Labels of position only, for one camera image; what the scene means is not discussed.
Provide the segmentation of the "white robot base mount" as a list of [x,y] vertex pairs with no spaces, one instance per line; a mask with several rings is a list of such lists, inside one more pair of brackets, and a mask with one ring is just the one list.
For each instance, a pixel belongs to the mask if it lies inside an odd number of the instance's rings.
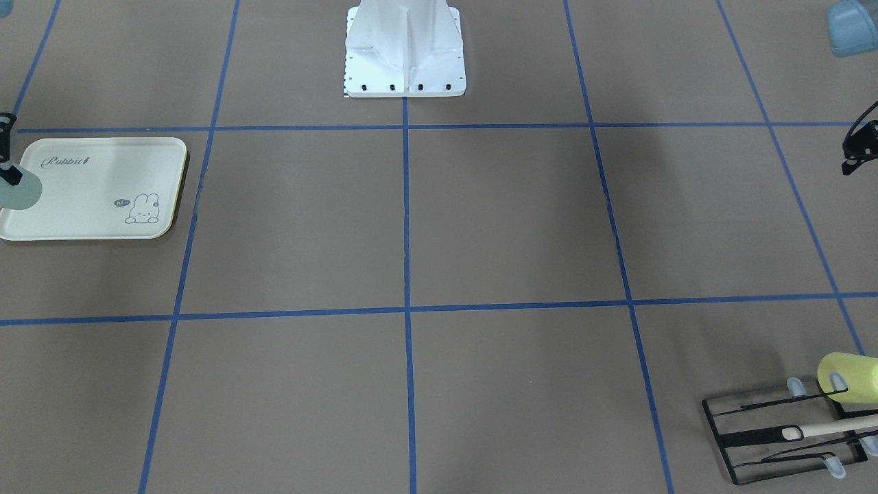
[[346,22],[345,97],[466,93],[461,14],[447,2],[361,1]]

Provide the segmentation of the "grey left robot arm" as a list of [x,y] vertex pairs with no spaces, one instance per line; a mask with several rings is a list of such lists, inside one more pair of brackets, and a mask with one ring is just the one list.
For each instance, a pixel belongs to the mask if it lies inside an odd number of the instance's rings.
[[[831,53],[838,58],[858,56],[877,49],[877,2],[838,1],[826,9]],[[842,141],[842,174],[849,177],[859,167],[877,159],[877,121],[872,103],[848,128]]]

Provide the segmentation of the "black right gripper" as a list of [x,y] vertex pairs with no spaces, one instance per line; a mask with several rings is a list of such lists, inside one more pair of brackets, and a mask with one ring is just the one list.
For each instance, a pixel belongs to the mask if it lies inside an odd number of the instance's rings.
[[13,165],[10,162],[10,157],[12,156],[12,131],[18,116],[14,115],[14,113],[1,113],[1,123],[0,123],[0,162],[1,163],[1,178],[3,181],[6,181],[6,184],[10,187],[18,187],[23,178],[23,173],[20,169]]

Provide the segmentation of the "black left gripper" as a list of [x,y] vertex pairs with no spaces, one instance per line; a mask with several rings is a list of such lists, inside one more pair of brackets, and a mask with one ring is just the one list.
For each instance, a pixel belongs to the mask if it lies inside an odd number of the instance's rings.
[[842,142],[842,173],[850,176],[864,163],[877,158],[877,121],[850,126]]

